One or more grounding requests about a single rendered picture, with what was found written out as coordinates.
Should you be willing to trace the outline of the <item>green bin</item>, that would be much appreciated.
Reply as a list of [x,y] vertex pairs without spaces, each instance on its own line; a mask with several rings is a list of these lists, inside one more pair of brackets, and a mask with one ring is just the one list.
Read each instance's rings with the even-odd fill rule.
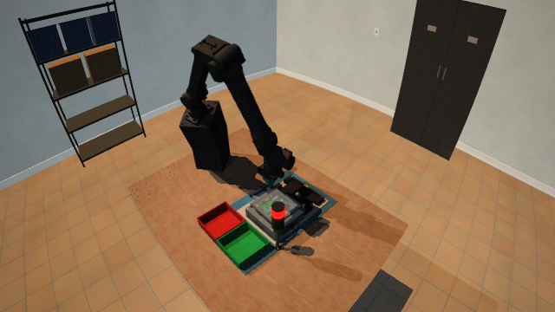
[[271,242],[247,221],[216,241],[218,247],[239,269],[245,267],[271,247]]

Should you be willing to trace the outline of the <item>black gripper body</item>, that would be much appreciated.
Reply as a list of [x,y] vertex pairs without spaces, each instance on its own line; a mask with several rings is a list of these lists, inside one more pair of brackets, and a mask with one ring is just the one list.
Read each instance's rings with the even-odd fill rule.
[[277,180],[277,178],[282,178],[284,176],[284,171],[280,171],[276,173],[275,163],[268,164],[264,162],[263,165],[258,167],[258,174],[264,177],[265,179],[267,179],[268,181],[272,179],[272,181],[274,182]]

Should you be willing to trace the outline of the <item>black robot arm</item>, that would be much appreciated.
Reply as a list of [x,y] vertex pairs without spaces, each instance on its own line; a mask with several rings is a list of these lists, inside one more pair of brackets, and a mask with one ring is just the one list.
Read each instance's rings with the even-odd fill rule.
[[228,87],[264,162],[275,163],[276,173],[283,168],[289,171],[296,159],[292,156],[292,151],[277,146],[278,137],[265,122],[245,79],[242,67],[245,58],[240,47],[208,35],[193,46],[191,51],[194,59],[190,81],[186,92],[180,97],[181,103],[188,110],[185,119],[198,125],[212,110],[212,105],[204,101],[208,95],[206,78],[210,73],[215,82],[224,82]]

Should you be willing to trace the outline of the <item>red open box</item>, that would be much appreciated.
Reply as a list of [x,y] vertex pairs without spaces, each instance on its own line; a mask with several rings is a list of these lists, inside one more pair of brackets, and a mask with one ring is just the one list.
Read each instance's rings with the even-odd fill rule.
[[199,225],[215,244],[217,244],[217,239],[245,222],[245,219],[226,201],[199,216],[197,219]]

